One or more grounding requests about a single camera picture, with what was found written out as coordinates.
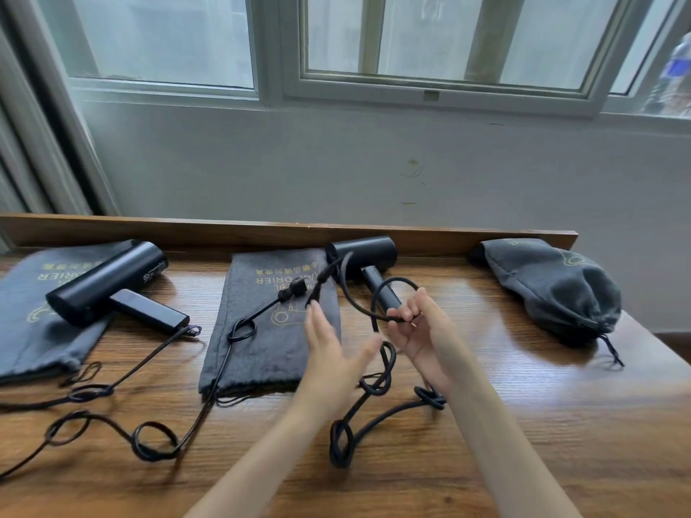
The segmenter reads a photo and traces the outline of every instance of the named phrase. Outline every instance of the white wall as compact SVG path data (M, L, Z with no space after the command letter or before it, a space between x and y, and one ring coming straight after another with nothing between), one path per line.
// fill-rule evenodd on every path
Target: white wall
M688 136L419 111L84 112L127 215L574 229L629 312L691 330Z

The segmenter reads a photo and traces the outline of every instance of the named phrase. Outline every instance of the person's left hand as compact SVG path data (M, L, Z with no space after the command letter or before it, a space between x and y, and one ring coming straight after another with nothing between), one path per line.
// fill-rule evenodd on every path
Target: person's left hand
M374 334L365 340L355 356L343 356L334 328L315 301L307 306L305 332L310 355L293 404L324 424L337 417L350 398L381 347L381 336Z

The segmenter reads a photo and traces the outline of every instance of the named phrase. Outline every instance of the water bottle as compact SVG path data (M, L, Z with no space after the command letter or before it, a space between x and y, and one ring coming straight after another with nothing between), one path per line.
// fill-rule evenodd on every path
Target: water bottle
M676 114L677 90L691 69L691 32L684 34L643 107L644 114Z

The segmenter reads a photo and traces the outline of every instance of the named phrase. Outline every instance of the black power cord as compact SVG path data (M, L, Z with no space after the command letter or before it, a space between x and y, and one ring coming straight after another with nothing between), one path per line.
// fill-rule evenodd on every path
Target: black power cord
M321 286L329 278L333 277L335 280L338 279L341 289L343 290L343 295L345 295L346 300L360 313L363 313L370 317L372 321L372 330L374 332L379 332L379 326L377 321L390 322L394 321L397 323L405 322L402 318L398 316L386 316L376 312L376 301L379 298L381 290L393 282L403 282L415 290L418 289L415 282L409 278L404 278L403 276L393 276L391 278L386 278L379 284L378 287L372 292L372 304L370 310L362 307L355 299L350 295L350 290L348 289L348 283L346 282L346 269L348 268L348 262L353 256L353 252L347 253L342 258L338 258L327 265L322 272L319 273L316 280L315 288L312 290L312 294L307 299L307 303L312 300L319 301L319 294L321 291ZM350 427L350 421L358 412L358 410L364 405L364 403L370 398L370 396L383 396L391 388L391 372L393 371L393 366L396 363L396 349L388 341L383 341L381 349L379 350L381 355L381 361L384 363L384 371L375 374L368 374L363 378L360 378L358 386L365 391L359 400L350 408L350 410L345 413L345 416L340 420L333 422L331 426L331 436L329 444L329 460L332 465L337 468L347 468L352 461L352 457L355 453L355 448L362 441L362 439L374 429L377 425L383 422L386 418L393 416L396 413L405 411L407 409L413 409L416 407L424 407L429 405L431 408L436 410L443 410L446 405L446 399L437 392L434 386L430 386L430 389L425 389L423 387L416 386L413 391L419 398L419 400L413 400L407 403L402 403L389 409L388 411L380 414L365 426L363 426L359 431L353 432ZM372 384L368 384L366 379L375 378ZM339 444L341 436L345 434L345 445L341 447Z
M221 366L218 369L216 377L213 379L212 385L209 388L204 404L201 410L199 411L199 414L195 418L194 423L181 439L177 437L175 432L173 432L173 430L170 427L158 421L143 422L136 429L134 429L134 432L130 434L112 418L104 416L103 414L96 414L89 411L88 409L72 411L70 413L65 414L63 417L56 419L53 423L51 423L48 426L46 434L44 435L43 443L40 444L33 453L29 454L25 459L16 463L11 468L3 472L0 472L0 481L3 481L12 473L16 472L17 470L25 466L36 456L38 456L38 454L48 445L52 447L60 447L62 445L67 445L73 442L86 432L92 421L100 421L110 426L113 430L116 431L118 435L120 435L125 441L127 441L130 444L130 447L132 447L132 452L134 453L134 455L140 460L143 460L144 462L160 462L161 460L172 460L174 458L177 458L183 452L183 450L185 450L185 445L191 440L192 436L194 436L197 430L199 429L199 426L201 425L204 416L211 407L212 403L215 403L217 401L216 394L218 382L220 381L220 377L223 374L226 364L228 363L228 358L230 357L230 351L233 347L233 344L236 342L240 342L242 340L246 340L247 338L251 338L256 334L257 327L254 323L254 319L257 316L266 312L268 309L270 309L273 305L276 305L277 303L288 301L293 296L303 296L306 293L307 285L305 283L305 280L302 278L300 278L299 280L295 280L290 284L289 288L279 291L279 295L274 301L265 305L251 316L235 322L232 329L229 331L227 335L228 350L225 353L223 362L221 363ZM248 327L249 330L244 334L238 335L237 331L243 327ZM87 385L81 385L79 387L74 387L66 396L62 398L47 400L38 403L2 403L0 404L0 411L12 412L40 410L55 407L56 405L61 405L64 403L86 403L92 400L96 400L97 398L112 396L115 393L115 389L118 385L120 385L127 378L129 378L139 369L145 366L154 356L156 356L158 353L160 353L160 351L168 347L168 345L170 345L172 342L176 341L182 336L197 336L201 332L201 330L202 328L198 325L189 325L184 329L179 330L177 333L165 340L156 349L154 349L147 357L145 357L145 359L143 359L136 366L134 366L129 372L127 372L120 379L116 380L115 382L109 385L102 383L89 383ZM90 367L92 366L93 364L85 368L80 377L77 377L76 379L69 378L68 380L71 381L71 383L83 381L82 378L90 373L91 376L89 376L89 379L93 378L93 376L98 372L100 367L94 367L90 371ZM239 403L245 399L247 398L245 397L242 399L238 399L237 402ZM74 434L62 440L56 439L57 433L60 431L62 426L64 426L69 421L77 420L82 421L83 423L82 426ZM162 450L144 444L141 441L140 435L141 432L146 428L156 429L160 431L168 439L169 448L166 450Z

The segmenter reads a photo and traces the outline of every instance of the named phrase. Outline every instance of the curtain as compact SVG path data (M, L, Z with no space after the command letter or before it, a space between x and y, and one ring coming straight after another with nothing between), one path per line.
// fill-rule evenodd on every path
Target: curtain
M0 210L118 215L36 0L0 0Z

